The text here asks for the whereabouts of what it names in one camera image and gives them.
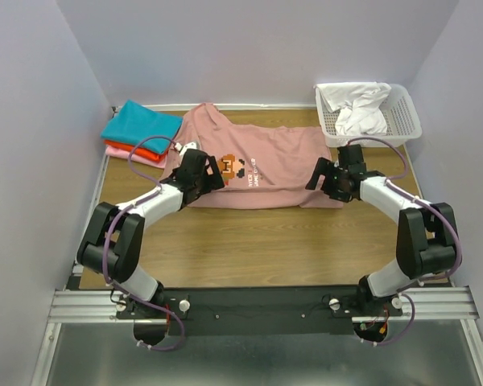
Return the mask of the dusty pink t-shirt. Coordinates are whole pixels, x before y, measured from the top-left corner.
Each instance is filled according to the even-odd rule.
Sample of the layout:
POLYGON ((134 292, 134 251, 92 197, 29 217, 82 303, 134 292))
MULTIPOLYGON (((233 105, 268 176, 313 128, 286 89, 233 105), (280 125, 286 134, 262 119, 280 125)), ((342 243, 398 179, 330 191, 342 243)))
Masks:
POLYGON ((332 156, 320 127, 264 128, 231 122, 213 104, 188 111, 175 141, 195 142, 212 155, 224 188, 193 202, 193 207, 264 209, 341 208, 319 188, 308 190, 319 158, 332 156))

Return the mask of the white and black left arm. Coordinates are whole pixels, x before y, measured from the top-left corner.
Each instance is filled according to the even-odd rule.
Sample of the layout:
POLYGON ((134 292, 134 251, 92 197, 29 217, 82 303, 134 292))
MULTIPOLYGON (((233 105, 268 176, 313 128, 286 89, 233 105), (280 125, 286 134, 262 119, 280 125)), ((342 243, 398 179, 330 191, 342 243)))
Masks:
POLYGON ((76 261, 137 302, 162 307, 163 284, 140 265, 144 232, 202 195, 225 186, 217 160, 202 150, 184 152, 181 163, 155 188, 131 201, 99 203, 92 212, 76 261))

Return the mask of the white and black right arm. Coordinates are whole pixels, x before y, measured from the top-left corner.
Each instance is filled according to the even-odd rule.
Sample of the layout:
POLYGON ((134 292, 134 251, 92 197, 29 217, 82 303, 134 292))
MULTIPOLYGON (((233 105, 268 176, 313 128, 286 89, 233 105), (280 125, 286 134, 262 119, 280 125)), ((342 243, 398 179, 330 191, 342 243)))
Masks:
POLYGON ((319 158, 306 188, 330 199, 355 199, 377 208, 397 225, 395 257, 357 284, 353 304, 371 312, 424 279, 448 278, 460 267, 462 247, 452 207, 430 203, 395 185, 390 177, 368 170, 359 145, 338 148, 333 162, 319 158))

